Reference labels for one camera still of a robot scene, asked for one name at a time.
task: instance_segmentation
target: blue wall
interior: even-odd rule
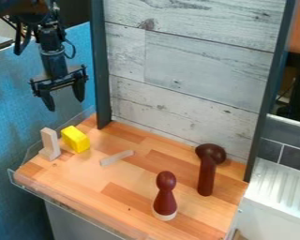
[[[43,201],[12,186],[7,168],[20,164],[26,149],[40,139],[42,128],[57,128],[95,104],[89,27],[84,23],[67,30],[67,38],[77,47],[76,58],[68,64],[88,66],[85,101],[79,103],[71,88],[59,90],[53,93],[55,112],[33,97],[28,84],[42,72],[37,44],[32,42],[21,56],[14,55],[12,48],[0,52],[0,240],[51,238]]]

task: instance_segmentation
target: red wooden peg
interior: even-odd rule
[[[161,172],[157,176],[159,192],[154,201],[153,214],[156,218],[169,221],[176,216],[177,204],[173,196],[176,178],[172,172]]]
[[[210,196],[213,193],[216,165],[226,160],[225,150],[215,144],[202,144],[196,147],[196,154],[201,160],[198,181],[198,193]]]

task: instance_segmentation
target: white wooden wall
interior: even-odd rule
[[[285,1],[104,1],[114,118],[245,161]]]

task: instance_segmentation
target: dark metal frame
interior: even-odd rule
[[[283,69],[287,60],[288,52],[286,51],[286,48],[288,47],[287,43],[289,42],[290,29],[293,21],[296,1],[298,0],[287,0],[286,2],[280,31],[278,34],[277,46],[270,68],[268,82],[264,91],[262,106],[258,117],[255,134],[252,139],[252,145],[244,177],[244,181],[246,182],[250,181],[253,167],[255,165],[255,160],[258,154],[260,139],[263,133],[263,127],[265,125],[266,117],[270,109],[274,105],[276,92],[278,90],[278,83],[282,79]]]
[[[90,26],[96,88],[97,128],[103,129],[112,121],[103,0],[91,0],[90,8]]]

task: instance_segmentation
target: wooden mushroom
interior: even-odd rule
[[[215,144],[202,144],[195,150],[201,160],[198,193],[203,196],[210,196],[213,193],[216,166],[226,160],[225,150]]]

